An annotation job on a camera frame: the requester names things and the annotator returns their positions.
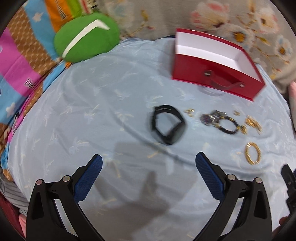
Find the gold bangle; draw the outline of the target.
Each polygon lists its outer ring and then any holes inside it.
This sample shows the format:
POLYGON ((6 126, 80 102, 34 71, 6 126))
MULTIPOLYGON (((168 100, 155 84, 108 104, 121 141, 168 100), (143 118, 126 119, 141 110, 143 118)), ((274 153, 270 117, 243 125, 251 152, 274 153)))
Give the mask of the gold bangle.
POLYGON ((244 149, 244 156, 250 165, 257 165, 261 161, 261 150, 254 142, 248 142, 244 149))

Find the small gold earring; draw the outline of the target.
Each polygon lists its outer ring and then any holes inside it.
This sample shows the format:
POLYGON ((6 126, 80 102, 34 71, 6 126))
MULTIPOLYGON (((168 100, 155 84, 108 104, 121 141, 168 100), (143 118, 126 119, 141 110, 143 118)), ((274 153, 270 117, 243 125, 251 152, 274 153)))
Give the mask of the small gold earring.
POLYGON ((184 113, 186 113, 188 116, 190 116, 192 118, 194 117, 194 112, 195 112, 195 110, 192 108, 184 110, 184 113))

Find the black smartwatch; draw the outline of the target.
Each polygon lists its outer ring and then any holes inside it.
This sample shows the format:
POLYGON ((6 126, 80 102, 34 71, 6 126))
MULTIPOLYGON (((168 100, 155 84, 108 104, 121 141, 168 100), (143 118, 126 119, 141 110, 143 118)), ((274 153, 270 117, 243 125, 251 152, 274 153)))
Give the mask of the black smartwatch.
POLYGON ((151 117, 151 132, 165 145, 175 144, 185 133, 187 123, 182 114, 171 105, 155 106, 151 117))

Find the small gold clasp charm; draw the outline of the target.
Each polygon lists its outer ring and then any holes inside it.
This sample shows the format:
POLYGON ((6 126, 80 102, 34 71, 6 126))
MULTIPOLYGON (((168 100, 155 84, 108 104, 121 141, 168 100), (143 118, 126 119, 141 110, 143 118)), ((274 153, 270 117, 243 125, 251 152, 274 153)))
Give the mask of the small gold clasp charm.
POLYGON ((240 112, 238 112, 238 111, 236 111, 236 110, 233 112, 233 114, 234 114, 235 116, 240 116, 240 112))

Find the silver wristwatch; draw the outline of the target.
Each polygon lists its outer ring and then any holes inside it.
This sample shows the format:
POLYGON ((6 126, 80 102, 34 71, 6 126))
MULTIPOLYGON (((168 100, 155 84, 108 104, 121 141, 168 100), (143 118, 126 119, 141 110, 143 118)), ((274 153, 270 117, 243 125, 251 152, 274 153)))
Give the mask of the silver wristwatch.
POLYGON ((227 113, 214 110, 211 113, 202 114, 200 116, 200 121, 206 126, 214 126, 220 121, 220 119, 222 119, 222 117, 225 117, 225 116, 227 116, 227 113))

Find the pink white plush toy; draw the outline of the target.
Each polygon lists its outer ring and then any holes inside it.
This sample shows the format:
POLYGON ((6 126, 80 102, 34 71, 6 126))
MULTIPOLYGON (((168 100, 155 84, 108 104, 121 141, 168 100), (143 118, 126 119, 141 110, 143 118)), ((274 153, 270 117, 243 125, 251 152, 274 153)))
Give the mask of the pink white plush toy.
POLYGON ((294 129, 296 130, 296 83, 292 82, 288 87, 288 97, 290 102, 290 113, 294 129))

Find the colourful cartoon bedsheet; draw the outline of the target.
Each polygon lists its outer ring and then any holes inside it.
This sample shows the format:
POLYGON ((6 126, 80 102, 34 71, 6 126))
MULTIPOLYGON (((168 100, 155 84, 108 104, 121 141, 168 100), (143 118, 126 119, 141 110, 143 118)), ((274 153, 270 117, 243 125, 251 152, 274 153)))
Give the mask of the colourful cartoon bedsheet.
POLYGON ((25 101, 53 68, 98 53, 88 46, 62 56, 64 46, 55 35, 74 19, 101 12, 103 1, 25 1, 1 35, 1 167, 7 168, 11 137, 25 101))

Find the red gift box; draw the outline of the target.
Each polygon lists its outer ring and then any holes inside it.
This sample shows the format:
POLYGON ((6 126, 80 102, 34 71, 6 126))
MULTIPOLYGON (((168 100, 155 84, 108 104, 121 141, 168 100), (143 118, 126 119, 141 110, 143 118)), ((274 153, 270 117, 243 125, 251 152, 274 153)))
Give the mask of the red gift box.
POLYGON ((265 82, 239 45, 207 33, 178 28, 172 78, 253 100, 265 82))

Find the grey floral blanket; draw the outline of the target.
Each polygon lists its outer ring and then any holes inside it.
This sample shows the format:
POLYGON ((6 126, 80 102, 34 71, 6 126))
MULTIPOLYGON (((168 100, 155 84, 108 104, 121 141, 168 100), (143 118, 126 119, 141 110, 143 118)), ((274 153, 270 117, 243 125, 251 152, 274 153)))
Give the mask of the grey floral blanket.
POLYGON ((99 1, 123 38, 155 40, 177 28, 197 30, 240 45, 281 94, 295 81, 295 33, 271 1, 99 1))

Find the green round plush pillow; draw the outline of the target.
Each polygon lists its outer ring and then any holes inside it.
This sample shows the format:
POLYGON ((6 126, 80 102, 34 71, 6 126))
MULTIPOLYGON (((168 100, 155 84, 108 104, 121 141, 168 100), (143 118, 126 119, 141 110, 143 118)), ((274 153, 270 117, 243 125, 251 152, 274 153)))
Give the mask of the green round plush pillow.
POLYGON ((54 37, 54 48, 62 59, 76 63, 109 52, 119 41, 117 23, 104 14, 92 13, 63 25, 54 37))

